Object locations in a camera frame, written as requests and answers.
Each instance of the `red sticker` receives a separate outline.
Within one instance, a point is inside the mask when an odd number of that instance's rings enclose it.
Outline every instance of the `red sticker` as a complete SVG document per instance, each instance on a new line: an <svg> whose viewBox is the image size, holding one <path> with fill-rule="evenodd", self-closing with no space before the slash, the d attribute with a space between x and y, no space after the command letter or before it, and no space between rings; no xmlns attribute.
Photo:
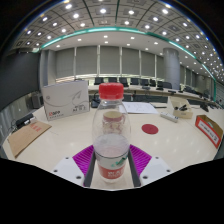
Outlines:
<svg viewBox="0 0 224 224"><path fill-rule="evenodd" d="M142 126L142 131L144 131L147 134L153 135L153 134L158 133L159 129L155 125L152 125L152 124L144 124Z"/></svg>

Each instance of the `red circle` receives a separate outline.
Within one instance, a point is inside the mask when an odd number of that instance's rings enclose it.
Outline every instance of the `red circle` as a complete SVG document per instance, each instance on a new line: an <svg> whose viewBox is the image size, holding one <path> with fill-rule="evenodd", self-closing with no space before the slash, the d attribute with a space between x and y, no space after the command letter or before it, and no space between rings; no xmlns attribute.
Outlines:
<svg viewBox="0 0 224 224"><path fill-rule="evenodd" d="M147 134L154 135L154 134L157 134L158 133L159 129L155 125L152 125L152 124L144 124L142 126L142 131L144 131Z"/></svg>
<svg viewBox="0 0 224 224"><path fill-rule="evenodd" d="M122 99L124 94L124 86L121 83L101 83L99 85L100 99L118 100Z"/></svg>

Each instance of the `white ceiling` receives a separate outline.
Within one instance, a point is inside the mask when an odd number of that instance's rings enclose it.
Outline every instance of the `white ceiling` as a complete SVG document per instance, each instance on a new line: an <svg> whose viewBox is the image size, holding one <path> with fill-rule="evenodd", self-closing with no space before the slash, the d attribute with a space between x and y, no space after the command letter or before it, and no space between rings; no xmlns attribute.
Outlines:
<svg viewBox="0 0 224 224"><path fill-rule="evenodd" d="M100 12L102 8L106 9L105 14ZM129 14L130 10L134 11L133 15ZM79 14L78 18L73 17L76 13ZM222 71L223 66L220 66L222 62L217 58L218 55L213 51L212 43L206 39L203 31L181 12L173 7L168 8L165 3L157 0L70 0L61 2L43 12L34 21L31 21L26 29L21 31L12 49L36 48L37 43L39 43L38 47L40 47L49 42L49 39L47 39L48 36L51 36L51 40L53 40L54 38L82 29L107 26L135 28L141 32L151 32L160 36L163 36L162 32L166 31L166 38L174 42L176 42L176 38L179 38L180 41L176 43L184 48L188 45L189 48L187 50L192 54L196 52L195 56L198 60L202 63L206 62L205 66L221 82L221 78L218 78L220 76L223 77L224 74ZM60 49L75 46L103 45L103 35L104 33L101 32L83 34L80 35L82 41L79 43L76 41L76 36L67 38L57 44L61 45ZM109 46L127 47L127 43L130 42L130 48L144 50L148 47L149 52L158 55L164 47L171 47L171 45L161 39L156 40L159 44L155 46L155 38L146 35L135 34L135 40L130 40L133 34L123 32L110 32L108 36ZM59 50L55 48L55 44L50 45L48 48ZM189 66L189 69L194 69L199 74L208 75L205 73L204 68L200 69L201 66L199 66L198 62L198 65L193 64L194 60L191 56L185 59L185 53L179 50L179 48L177 49L183 65Z"/></svg>

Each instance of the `paper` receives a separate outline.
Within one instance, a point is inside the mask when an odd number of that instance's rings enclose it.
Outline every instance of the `paper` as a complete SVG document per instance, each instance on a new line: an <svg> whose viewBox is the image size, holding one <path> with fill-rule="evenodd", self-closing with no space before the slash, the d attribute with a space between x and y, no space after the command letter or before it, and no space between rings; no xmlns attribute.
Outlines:
<svg viewBox="0 0 224 224"><path fill-rule="evenodd" d="M12 150L12 154L16 157L22 150L31 144L37 137L48 130L51 125L37 121L22 127L9 136L8 141Z"/></svg>
<svg viewBox="0 0 224 224"><path fill-rule="evenodd" d="M136 114L158 114L157 110L150 103L122 102L128 113Z"/></svg>

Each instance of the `pillar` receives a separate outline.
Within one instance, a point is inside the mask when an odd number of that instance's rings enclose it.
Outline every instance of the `pillar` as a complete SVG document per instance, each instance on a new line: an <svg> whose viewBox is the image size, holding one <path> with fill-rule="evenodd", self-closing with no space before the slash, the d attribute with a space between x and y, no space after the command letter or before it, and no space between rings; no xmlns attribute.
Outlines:
<svg viewBox="0 0 224 224"><path fill-rule="evenodd" d="M172 88L180 87L180 60L179 52L173 48L164 48L164 79L172 84Z"/></svg>

